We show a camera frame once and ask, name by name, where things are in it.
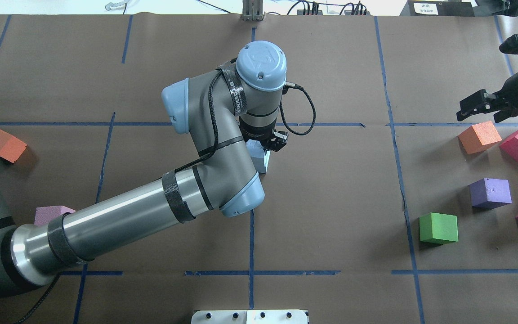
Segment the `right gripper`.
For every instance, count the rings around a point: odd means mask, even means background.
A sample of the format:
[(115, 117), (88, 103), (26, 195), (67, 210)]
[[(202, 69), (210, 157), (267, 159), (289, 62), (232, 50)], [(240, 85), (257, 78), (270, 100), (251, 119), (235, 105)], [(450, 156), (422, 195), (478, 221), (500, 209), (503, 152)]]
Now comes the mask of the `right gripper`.
[(502, 89), (490, 94), (487, 90), (478, 90), (459, 102), (460, 110), (456, 113), (458, 122), (480, 113), (495, 113), (495, 122), (518, 116), (518, 73), (506, 80)]

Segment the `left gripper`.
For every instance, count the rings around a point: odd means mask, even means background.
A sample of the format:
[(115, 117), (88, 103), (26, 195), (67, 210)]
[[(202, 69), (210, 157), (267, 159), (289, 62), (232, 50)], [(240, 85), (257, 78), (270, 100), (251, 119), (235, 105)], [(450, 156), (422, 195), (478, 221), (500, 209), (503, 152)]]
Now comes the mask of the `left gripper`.
[(245, 141), (266, 141), (266, 150), (279, 152), (288, 141), (288, 132), (275, 131), (276, 119), (265, 126), (253, 126), (239, 118), (239, 130)]

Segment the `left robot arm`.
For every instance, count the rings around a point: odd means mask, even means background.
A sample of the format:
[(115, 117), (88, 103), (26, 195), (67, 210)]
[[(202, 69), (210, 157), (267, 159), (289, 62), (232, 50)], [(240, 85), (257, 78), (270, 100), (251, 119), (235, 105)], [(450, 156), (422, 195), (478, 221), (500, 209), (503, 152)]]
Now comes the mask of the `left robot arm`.
[(259, 40), (213, 72), (161, 92), (171, 125), (189, 133), (199, 158), (155, 181), (48, 224), (16, 226), (0, 192), (0, 297), (50, 284), (56, 275), (111, 250), (218, 209), (226, 217), (263, 202), (246, 141), (279, 150), (275, 131), (286, 82), (285, 53)]

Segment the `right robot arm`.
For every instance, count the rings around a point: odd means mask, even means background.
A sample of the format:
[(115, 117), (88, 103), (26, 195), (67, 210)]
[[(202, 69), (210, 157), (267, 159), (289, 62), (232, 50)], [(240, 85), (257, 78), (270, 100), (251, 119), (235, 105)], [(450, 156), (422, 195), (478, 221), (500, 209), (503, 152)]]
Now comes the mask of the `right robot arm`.
[(479, 90), (461, 100), (459, 106), (458, 121), (479, 113), (495, 113), (495, 123), (518, 116), (518, 72), (506, 80), (501, 90), (493, 94)]

